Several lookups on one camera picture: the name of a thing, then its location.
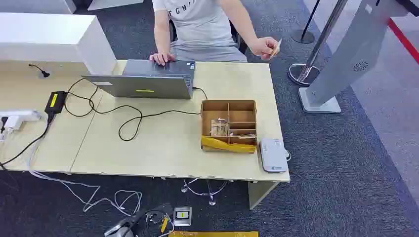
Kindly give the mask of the person's right hand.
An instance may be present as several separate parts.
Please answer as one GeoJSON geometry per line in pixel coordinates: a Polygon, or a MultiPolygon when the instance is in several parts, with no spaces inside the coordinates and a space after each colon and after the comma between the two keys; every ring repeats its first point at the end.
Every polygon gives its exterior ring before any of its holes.
{"type": "Polygon", "coordinates": [[[158,65],[165,66],[169,62],[175,61],[175,55],[167,52],[154,53],[150,55],[149,60],[158,65]]]}

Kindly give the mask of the person's left hand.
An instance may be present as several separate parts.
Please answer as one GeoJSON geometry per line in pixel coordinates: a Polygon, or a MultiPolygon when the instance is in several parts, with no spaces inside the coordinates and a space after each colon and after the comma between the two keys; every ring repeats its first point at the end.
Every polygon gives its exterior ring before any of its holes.
{"type": "Polygon", "coordinates": [[[280,43],[272,37],[253,39],[249,43],[251,52],[262,60],[269,61],[279,52],[280,43]]]}

